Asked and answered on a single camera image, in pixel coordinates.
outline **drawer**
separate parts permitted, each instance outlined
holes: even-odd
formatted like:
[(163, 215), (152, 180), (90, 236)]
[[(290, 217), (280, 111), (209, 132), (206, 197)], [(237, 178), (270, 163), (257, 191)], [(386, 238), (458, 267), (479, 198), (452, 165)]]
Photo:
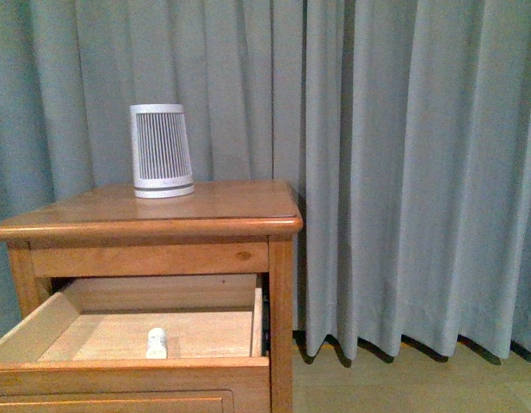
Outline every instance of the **drawer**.
[(0, 413), (232, 413), (230, 391), (68, 394), (3, 400)]
[[(145, 358), (154, 327), (166, 330), (165, 360)], [(46, 411), (57, 412), (115, 405), (111, 411), (265, 413), (262, 353), (255, 274), (78, 279), (0, 340), (0, 411), (38, 411), (21, 409), (48, 398), (54, 410)]]
[(36, 277), (264, 273), (266, 239), (253, 242), (32, 248)]

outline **heater base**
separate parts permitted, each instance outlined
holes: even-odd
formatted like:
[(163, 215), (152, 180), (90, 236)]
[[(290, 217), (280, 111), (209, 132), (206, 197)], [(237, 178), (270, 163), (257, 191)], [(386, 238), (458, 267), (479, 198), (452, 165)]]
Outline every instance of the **heater base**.
[(193, 192), (194, 184), (171, 188), (135, 188), (135, 196), (137, 198), (171, 198), (192, 194)]

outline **curtain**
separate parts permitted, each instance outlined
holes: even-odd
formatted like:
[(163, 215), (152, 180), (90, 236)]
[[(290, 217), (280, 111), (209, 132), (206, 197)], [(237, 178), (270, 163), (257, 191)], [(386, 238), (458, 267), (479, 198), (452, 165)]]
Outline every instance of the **curtain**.
[[(130, 182), (129, 105), (140, 103), (183, 104), (197, 181), (301, 187), (302, 9), (0, 0), (0, 220)], [(0, 244), (0, 336), (19, 319)]]
[(306, 337), (531, 351), (531, 1), (309, 1)]
[(197, 180), (296, 189), (309, 354), (531, 351), (531, 0), (0, 0), (0, 219), (131, 181), (149, 102)]

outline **heater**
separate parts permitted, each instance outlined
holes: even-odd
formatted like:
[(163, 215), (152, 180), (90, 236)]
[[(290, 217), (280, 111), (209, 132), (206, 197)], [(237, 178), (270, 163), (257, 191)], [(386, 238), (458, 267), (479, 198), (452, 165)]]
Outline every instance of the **heater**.
[(133, 105), (133, 184), (139, 198), (194, 192), (182, 105)]

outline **nightstand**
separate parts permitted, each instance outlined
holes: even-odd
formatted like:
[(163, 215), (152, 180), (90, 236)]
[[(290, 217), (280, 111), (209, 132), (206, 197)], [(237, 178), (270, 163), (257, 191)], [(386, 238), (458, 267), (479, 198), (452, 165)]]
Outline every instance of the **nightstand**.
[[(279, 181), (111, 185), (0, 223), (24, 317), (0, 340), (0, 411), (292, 411), (302, 224)], [(140, 356), (154, 324), (166, 360)]]

